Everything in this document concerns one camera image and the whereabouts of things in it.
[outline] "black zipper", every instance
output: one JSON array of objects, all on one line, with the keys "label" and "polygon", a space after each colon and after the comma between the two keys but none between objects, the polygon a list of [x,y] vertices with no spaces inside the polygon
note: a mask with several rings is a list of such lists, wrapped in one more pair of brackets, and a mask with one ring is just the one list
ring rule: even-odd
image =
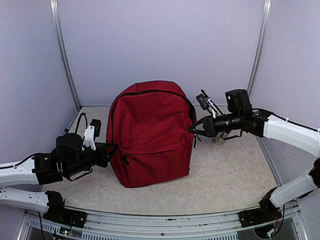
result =
[{"label": "black zipper", "polygon": [[173,94],[176,96],[181,97],[183,100],[186,101],[186,103],[189,106],[189,118],[191,119],[192,123],[195,123],[196,119],[196,110],[195,107],[192,105],[192,103],[189,101],[189,99],[179,93],[176,93],[174,91],[168,91],[168,90],[156,90],[156,89],[151,89],[151,90],[144,90],[144,91],[138,91],[138,92],[127,92],[121,95],[116,102],[114,103],[113,108],[111,109],[111,130],[112,130],[112,143],[114,143],[114,114],[115,114],[115,109],[117,106],[117,103],[120,98],[124,96],[136,96],[136,95],[143,95],[143,94],[150,94],[150,93],[168,93],[168,94]]}]

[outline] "marbled surface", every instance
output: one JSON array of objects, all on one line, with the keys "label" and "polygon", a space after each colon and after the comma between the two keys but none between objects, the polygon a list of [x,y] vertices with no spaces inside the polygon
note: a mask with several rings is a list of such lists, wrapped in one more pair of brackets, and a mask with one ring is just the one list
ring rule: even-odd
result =
[{"label": "marbled surface", "polygon": [[[196,107],[197,118],[208,113]],[[95,141],[105,142],[108,107],[83,107],[88,123],[102,121]],[[71,132],[76,127],[75,121]],[[84,119],[78,133],[83,135]],[[58,191],[66,205],[111,213],[137,215],[190,215],[255,207],[276,186],[266,159],[253,135],[216,145],[201,137],[192,150],[189,176],[141,188],[125,188],[111,166],[93,167],[93,173],[77,181],[56,182],[43,190]]]}]

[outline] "white wall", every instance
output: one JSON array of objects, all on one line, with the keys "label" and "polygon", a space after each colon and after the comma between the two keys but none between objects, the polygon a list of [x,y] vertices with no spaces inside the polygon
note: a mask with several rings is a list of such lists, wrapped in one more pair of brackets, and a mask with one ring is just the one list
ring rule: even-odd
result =
[{"label": "white wall", "polygon": [[[265,45],[251,98],[299,123],[320,128],[320,1],[273,0]],[[264,139],[281,183],[304,173],[315,161],[310,154]],[[298,201],[311,240],[320,236],[320,191]]]},{"label": "white wall", "polygon": [[68,0],[59,12],[84,106],[110,105],[135,82],[177,82],[217,104],[249,83],[263,0]]},{"label": "white wall", "polygon": [[[0,1],[0,164],[50,152],[76,115],[50,1]],[[0,239],[17,239],[22,209],[0,208]]]}]

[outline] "red backpack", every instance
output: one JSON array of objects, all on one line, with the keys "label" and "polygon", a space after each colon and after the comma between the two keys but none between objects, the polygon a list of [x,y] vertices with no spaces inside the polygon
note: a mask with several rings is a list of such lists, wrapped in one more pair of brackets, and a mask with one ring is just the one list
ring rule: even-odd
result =
[{"label": "red backpack", "polygon": [[106,142],[116,146],[111,165],[120,183],[137,188],[189,174],[196,122],[194,106],[171,81],[136,83],[113,101]]}]

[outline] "red fabric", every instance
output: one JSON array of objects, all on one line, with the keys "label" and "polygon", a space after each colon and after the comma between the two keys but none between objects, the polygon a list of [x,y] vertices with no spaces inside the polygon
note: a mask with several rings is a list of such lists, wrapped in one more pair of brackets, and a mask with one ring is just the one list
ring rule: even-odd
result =
[{"label": "red fabric", "polygon": [[111,105],[106,135],[108,144],[118,145],[110,162],[120,183],[136,188],[187,176],[194,136],[188,127],[194,122],[195,109],[174,82],[147,81],[124,90]]}]

